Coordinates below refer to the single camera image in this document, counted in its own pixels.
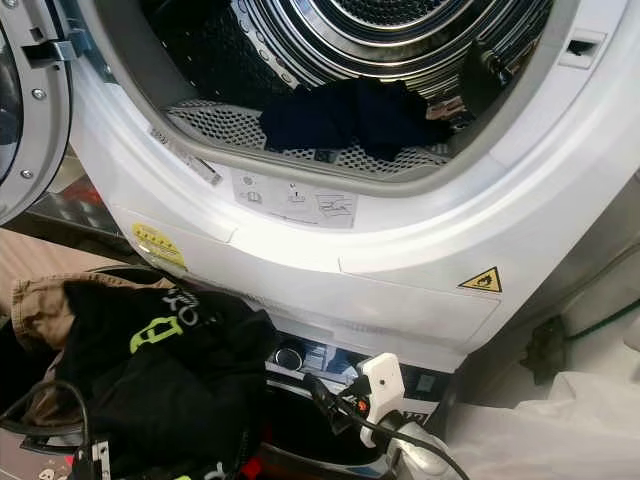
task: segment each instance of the black cable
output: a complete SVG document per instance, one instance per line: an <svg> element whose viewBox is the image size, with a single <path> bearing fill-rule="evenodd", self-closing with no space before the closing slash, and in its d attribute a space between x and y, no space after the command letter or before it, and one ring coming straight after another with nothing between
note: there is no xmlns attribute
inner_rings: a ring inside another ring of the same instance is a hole
<svg viewBox="0 0 640 480"><path fill-rule="evenodd" d="M584 330L581 330L578 333L574 333L573 335L569 335L569 336L565 337L565 341L573 342L575 340L579 340L581 338L584 338L587 335L591 335L593 332L595 332L597 330L600 330L603 327L606 327L607 325L609 325L610 323L615 322L616 320L621 319L627 313L631 312L632 310L635 310L639 306L640 306L640 299L636 300L635 302L632 302L631 304L627 305L626 307L618 310L617 312L609 315L605 319L600 320L599 322L591 325L590 327L585 328Z"/></svg>
<svg viewBox="0 0 640 480"><path fill-rule="evenodd" d="M340 396L336 396L336 404L338 405L338 407L340 407L340 410L343 410L349 416L349 418L351 418L351 420L358 423L360 426L382 433L388 437L411 443L416 447L424 448L425 450L437 455L442 460L444 460L451 468L453 468L453 470L460 476L462 480L469 480L469 476L465 473L462 467L458 465L456 461L449 455L447 455L447 453L441 448L427 443L424 440L420 440L419 438L405 435L404 433L395 432L393 430L389 430L388 428L381 427L380 425L376 425L375 423L368 422L360 415L358 415L358 413L351 408L349 403L342 399Z"/></svg>
<svg viewBox="0 0 640 480"><path fill-rule="evenodd" d="M67 435L70 433L77 433L78 426L65 426L65 427L38 427L32 425L23 425L19 422L15 422L11 420L9 417L16 413L18 409L25 405L31 397L33 397L36 393L39 393L43 390L47 390L49 388L62 388L71 392L71 394L75 397L78 405L80 406L80 412L82 415L82 443L81 448L85 451L85 453L90 452L91 446L91 428L89 425L89 412L87 410L87 404L82 397L82 393L75 386L68 382L64 382L62 380L53 380L50 382L43 382L34 385L29 392L24 394L21 398L19 398L16 402L13 403L2 415L0 415L0 428L4 428L13 433L17 433L18 435L26 435L26 436L57 436L57 435Z"/></svg>

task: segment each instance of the electrical cord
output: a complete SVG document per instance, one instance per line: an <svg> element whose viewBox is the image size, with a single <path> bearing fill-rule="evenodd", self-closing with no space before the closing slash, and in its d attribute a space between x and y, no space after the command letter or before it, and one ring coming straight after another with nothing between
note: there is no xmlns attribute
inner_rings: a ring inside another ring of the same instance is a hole
<svg viewBox="0 0 640 480"><path fill-rule="evenodd" d="M518 321L514 325L506 325L504 332L511 332L521 328L523 325L529 324L529 322L540 320L541 318L549 317L558 312L558 307L564 305L565 302L571 300L572 297L578 293L587 290L595 285L601 278L609 274L616 267L621 265L624 261L640 252L640 243L633 243L627 246L624 250L618 253L613 259L611 259L606 265L600 268L594 274L583 277L573 284L571 284L565 291L560 293L557 297L553 298L550 302L545 302L540 308L537 308L533 313L526 315L522 320Z"/></svg>
<svg viewBox="0 0 640 480"><path fill-rule="evenodd" d="M435 445L432 445L423 440L420 440L419 438L415 438L410 435L405 435L404 433L400 433L400 432L394 432L393 430L389 430L388 428L381 427L380 425L376 425L375 423L371 423L365 420L351 408L351 406L346 400L342 399L340 396L336 396L336 404L338 405L340 410L343 410L351 420L353 420L355 423L359 424L360 426L382 433L387 437L391 437L397 440L411 443L416 447L424 448L425 450L437 455L442 460L444 460L447 463L447 465L449 465L462 480L469 480L469 476L462 469L462 467L458 465L456 461L453 458L451 458L449 455L447 455L447 453L441 448L438 448Z"/></svg>
<svg viewBox="0 0 640 480"><path fill-rule="evenodd" d="M615 322L617 320L620 320L627 313L632 312L633 310L635 310L638 307L640 307L640 299L630 303L629 305L627 305L624 308L621 308L617 312L615 312L615 313L609 315L608 317L598 321L597 323L594 323L590 327L587 327L584 330L580 330L578 333L574 333L573 335L569 335L569 336L565 337L564 340L566 342L574 342L576 340L580 340L581 338L584 338L587 335L591 335L593 332L596 332L596 331L600 330L601 328L606 327L607 325L609 325L609 324L611 324L611 323L613 323L613 322Z"/></svg>
<svg viewBox="0 0 640 480"><path fill-rule="evenodd" d="M89 425L89 413L87 410L87 404L82 397L82 393L75 386L68 382L64 382L62 380L53 380L50 382L43 382L34 385L29 392L24 394L21 398L19 398L16 402L13 403L2 415L0 415L0 428L4 428L13 433L17 433L18 435L26 435L26 436L59 436L59 435L68 435L71 433L78 433L78 425L71 425L65 427L38 427L32 425L23 425L19 422L11 420L9 417L16 413L20 407L25 405L29 399L31 399L36 393L39 393L43 390L47 390L49 388L62 388L71 392L71 394L75 397L76 401L80 406L80 412L82 415L82 443L81 448L89 453L91 446L91 428Z"/></svg>

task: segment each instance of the tumble dryer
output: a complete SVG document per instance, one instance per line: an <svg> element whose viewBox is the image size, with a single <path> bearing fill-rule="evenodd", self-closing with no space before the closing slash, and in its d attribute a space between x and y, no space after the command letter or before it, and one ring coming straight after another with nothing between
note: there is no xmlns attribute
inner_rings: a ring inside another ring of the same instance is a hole
<svg viewBox="0 0 640 480"><path fill-rule="evenodd" d="M640 166L636 1L2 0L0 21L0 220L70 131L142 257L270 313L274 370L344 383L391 351L421 414ZM476 41L512 77L488 99ZM393 162L266 149L269 102L357 76L456 134Z"/></svg>

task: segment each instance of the fabric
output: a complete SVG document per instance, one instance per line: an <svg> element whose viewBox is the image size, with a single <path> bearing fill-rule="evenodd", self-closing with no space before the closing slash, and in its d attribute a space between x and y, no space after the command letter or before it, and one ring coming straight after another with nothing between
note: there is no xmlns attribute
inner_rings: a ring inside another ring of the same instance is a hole
<svg viewBox="0 0 640 480"><path fill-rule="evenodd" d="M427 101L403 82L341 80L307 90L299 86L260 116L267 148L342 149L357 138L365 152L392 161L403 147L445 142L449 122L427 120Z"/></svg>
<svg viewBox="0 0 640 480"><path fill-rule="evenodd" d="M217 292L64 291L75 321L56 378L82 391L94 431L112 436L115 475L185 459L239 468L259 443L276 341L267 314Z"/></svg>
<svg viewBox="0 0 640 480"><path fill-rule="evenodd" d="M42 378L55 352L27 354L16 339L11 322L0 326L0 413Z"/></svg>
<svg viewBox="0 0 640 480"><path fill-rule="evenodd" d="M162 279L153 285L140 285L104 273L70 273L17 280L13 284L11 321L20 344L27 351L46 348L62 350L73 323L63 285L67 281L98 282L113 287L169 288L173 284Z"/></svg>
<svg viewBox="0 0 640 480"><path fill-rule="evenodd" d="M637 479L640 386L564 372L547 400L460 406L447 443L474 480Z"/></svg>
<svg viewBox="0 0 640 480"><path fill-rule="evenodd" d="M51 349L61 351L66 343L74 315L69 308L64 292L64 282L69 280L97 282L109 286L130 288L168 288L173 283L162 279L152 285L136 284L103 273L81 272L62 274L34 280L14 282L12 293L11 321L17 341L35 356ZM55 368L62 355L59 354L49 366L44 381L55 378ZM46 390L34 395L22 421L39 426L57 426L76 423L80 420L75 401L68 392Z"/></svg>

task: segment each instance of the yellow label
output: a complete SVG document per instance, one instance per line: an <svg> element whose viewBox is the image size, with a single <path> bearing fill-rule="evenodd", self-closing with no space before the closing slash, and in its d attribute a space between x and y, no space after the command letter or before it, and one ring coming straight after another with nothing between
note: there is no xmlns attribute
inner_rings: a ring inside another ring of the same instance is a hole
<svg viewBox="0 0 640 480"><path fill-rule="evenodd" d="M498 267L490 268L486 272L482 272L458 286L463 288L472 288L474 290L483 290L485 292L502 293L502 284L500 283L500 275L498 275Z"/></svg>
<svg viewBox="0 0 640 480"><path fill-rule="evenodd" d="M187 269L182 253L180 253L178 247L159 230L149 225L135 223L133 225L133 235L143 250L148 251L151 255L178 265L185 270Z"/></svg>

